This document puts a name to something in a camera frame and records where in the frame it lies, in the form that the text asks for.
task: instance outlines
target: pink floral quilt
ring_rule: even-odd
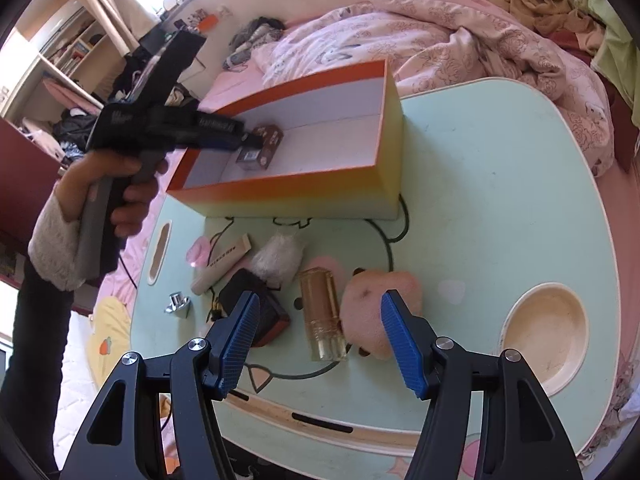
[[[594,176],[613,163],[609,102],[583,62],[486,0],[366,0],[254,51],[264,85],[388,59],[401,96],[500,76],[557,106]]]

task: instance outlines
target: black sleeve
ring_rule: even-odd
[[[15,311],[14,352],[0,389],[0,413],[47,474],[58,469],[53,429],[73,298],[72,292],[60,292],[43,280],[27,259]]]

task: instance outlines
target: beige curtain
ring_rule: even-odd
[[[138,47],[132,28],[141,38],[159,20],[153,17],[136,0],[78,0],[104,27],[122,56]]]

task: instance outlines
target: green table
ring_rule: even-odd
[[[276,229],[299,232],[307,242],[303,266],[329,258],[342,269],[338,288],[359,267],[410,270],[422,283],[424,316],[436,333],[470,351],[496,352],[516,300],[536,284],[561,282],[581,298],[590,322],[582,367],[552,397],[574,449],[581,450],[612,393],[620,301],[607,220],[577,144],[551,101],[510,80],[412,96],[402,108],[406,212],[396,221],[205,219],[167,198],[156,228],[171,219],[172,234],[158,281],[140,283],[132,348],[144,357],[171,353],[203,330],[210,296],[194,298],[186,320],[162,310],[169,293],[190,291],[194,270],[185,254],[193,241],[230,223],[220,248],[244,233],[260,247]],[[297,283],[279,293],[291,326],[249,352],[252,366],[239,383],[249,400],[216,403],[223,436],[317,478],[403,478],[426,403],[404,387],[394,361],[352,349],[335,367],[311,362],[303,315],[294,308],[299,295]],[[460,473],[465,480],[473,475],[481,400],[473,394]],[[292,412],[353,431],[305,424]]]

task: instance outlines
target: blue gripper pad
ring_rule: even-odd
[[[254,341],[255,331],[260,321],[260,300],[252,294],[249,304],[238,320],[234,333],[230,336],[220,358],[220,380],[218,393],[224,399],[229,391],[238,386],[242,367]]]
[[[396,361],[398,361],[404,384],[414,391],[416,397],[424,400],[427,394],[427,381],[423,369],[424,357],[418,350],[398,307],[388,292],[382,296],[380,316],[386,336],[389,338]]]

